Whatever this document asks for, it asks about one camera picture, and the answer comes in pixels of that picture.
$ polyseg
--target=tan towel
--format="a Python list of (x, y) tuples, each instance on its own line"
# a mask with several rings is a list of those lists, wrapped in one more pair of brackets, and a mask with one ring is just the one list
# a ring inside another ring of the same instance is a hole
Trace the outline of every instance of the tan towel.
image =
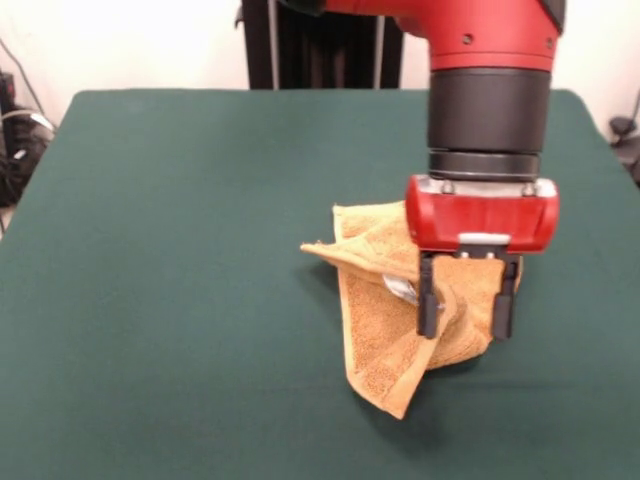
[(391, 293), (383, 275), (417, 289), (419, 252), (406, 228), (404, 202), (333, 208), (335, 242), (304, 244), (338, 268), (347, 379), (363, 398), (405, 416), (425, 371), (479, 355), (492, 338), (500, 260), (435, 260), (441, 310), (438, 335), (416, 334), (416, 307)]

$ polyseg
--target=green tabletop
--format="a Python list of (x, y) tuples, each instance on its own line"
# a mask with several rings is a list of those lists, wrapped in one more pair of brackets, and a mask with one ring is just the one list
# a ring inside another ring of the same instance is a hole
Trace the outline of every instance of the green tabletop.
[(420, 92), (78, 95), (0, 245), (0, 478), (631, 479), (640, 198), (554, 92), (515, 337), (405, 421), (348, 386), (330, 209), (425, 170)]

